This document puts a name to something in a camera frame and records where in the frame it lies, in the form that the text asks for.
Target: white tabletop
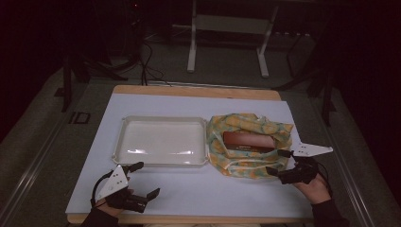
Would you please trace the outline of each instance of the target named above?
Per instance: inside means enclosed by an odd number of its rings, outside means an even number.
[[[209,120],[213,115],[233,113],[253,113],[267,116],[272,121],[294,123],[285,101],[113,93],[66,214],[73,218],[91,210],[89,199],[96,181],[115,169],[112,155],[123,117],[196,116]],[[296,127],[291,136],[294,145],[300,142]],[[292,160],[288,168],[293,168]],[[207,222],[202,217],[224,217],[223,222],[238,218],[247,222],[260,222],[264,218],[312,218],[309,202],[294,186],[282,185],[278,179],[226,177],[209,163],[202,167],[144,167],[129,177],[135,195],[146,196],[153,189],[161,188],[160,195],[148,204],[144,214],[124,212],[123,216],[129,219],[126,221],[131,223],[166,222],[157,217],[192,217],[186,220],[191,223]]]

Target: white table leg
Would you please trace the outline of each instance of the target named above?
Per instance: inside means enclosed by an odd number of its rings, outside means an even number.
[[[260,73],[261,73],[262,78],[269,77],[268,66],[266,65],[266,59],[265,59],[265,50],[266,50],[266,46],[268,45],[268,40],[271,35],[271,30],[273,29],[273,24],[274,24],[275,17],[277,15],[277,11],[278,11],[278,6],[276,6],[274,8],[273,13],[270,18],[270,21],[268,22],[268,25],[266,27],[266,32],[265,32],[265,39],[263,40],[262,45],[256,49],[257,58],[259,60]]]
[[[192,1],[192,26],[191,26],[191,46],[189,47],[188,66],[186,71],[188,73],[195,72],[195,59],[197,57],[197,0]]]

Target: gray carpet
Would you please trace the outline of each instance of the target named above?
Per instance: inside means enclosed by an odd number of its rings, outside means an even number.
[[[186,73],[189,48],[181,44],[150,43],[152,56],[148,66],[149,84],[183,83],[211,86],[240,86],[268,89],[289,80],[286,62],[288,37],[273,37],[267,53],[270,77],[262,79],[253,48],[198,47],[196,72]],[[144,57],[148,54],[144,47]],[[163,81],[159,78],[163,72]],[[124,83],[138,84],[141,68],[121,75],[130,78]],[[74,82],[73,103],[61,113],[62,99],[53,97],[61,87],[61,71],[53,75],[31,103],[26,113],[0,145],[0,202],[15,212],[9,214],[8,226],[65,226],[65,208],[69,202],[86,155],[96,136],[102,115],[113,87],[121,82],[94,76],[89,84]],[[332,146],[330,153],[318,160],[330,173],[330,183],[341,213],[352,226],[401,226],[401,212],[385,184],[375,161],[354,120],[335,90],[331,127],[320,118],[321,98],[308,98],[308,82],[280,93],[293,112],[297,129],[305,143]],[[72,112],[91,114],[88,124],[68,124]],[[32,165],[40,160],[41,165]],[[33,182],[26,188],[16,187],[26,170],[34,170]],[[15,189],[25,194],[13,197]]]

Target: floor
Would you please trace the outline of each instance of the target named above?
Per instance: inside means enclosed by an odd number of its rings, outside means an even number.
[[[271,38],[266,53],[270,77],[262,79],[254,46],[239,47],[226,42],[215,44],[205,38],[211,34],[200,36],[196,71],[188,74],[186,32],[177,30],[172,43],[165,43],[157,34],[147,37],[148,46],[143,47],[142,56],[144,60],[149,58],[148,84],[269,89],[292,79],[286,56],[294,37],[275,34]],[[297,49],[291,55],[293,65],[302,64],[310,50],[309,39],[303,42],[305,48]],[[123,61],[118,56],[113,60],[116,63]],[[140,65],[134,65],[118,71],[119,75],[128,78],[125,82],[105,78],[95,71],[92,73],[88,84],[74,81],[73,102],[66,113],[61,113],[62,98],[54,96],[62,87],[62,70],[50,77],[0,145],[2,226],[67,224],[65,207],[91,141],[96,136],[111,91],[115,84],[140,84],[143,70]],[[280,94],[288,100],[293,111],[300,112],[299,118],[294,120],[300,124],[303,140],[330,143],[341,150],[340,155],[322,157],[332,171],[332,184],[338,186],[336,203],[341,213],[350,219],[352,226],[401,226],[400,208],[377,170],[340,92],[333,91],[336,111],[330,114],[332,126],[321,127],[322,120],[318,116],[322,99],[307,97],[305,88],[308,84],[306,81]],[[91,113],[89,124],[68,124],[73,112]],[[316,133],[325,134],[324,138],[329,139],[324,140]]]

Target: table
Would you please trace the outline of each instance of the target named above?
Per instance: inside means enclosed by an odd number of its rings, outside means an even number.
[[[115,168],[113,148],[124,116],[199,116],[254,113],[293,123],[275,91],[118,85],[114,88],[94,143],[66,209],[70,223],[89,213],[95,182]],[[293,144],[300,142],[296,126]],[[290,223],[312,220],[311,207],[295,187],[277,179],[225,177],[209,163],[202,167],[144,167],[129,175],[130,188],[144,196],[160,187],[144,214],[125,211],[120,223]]]

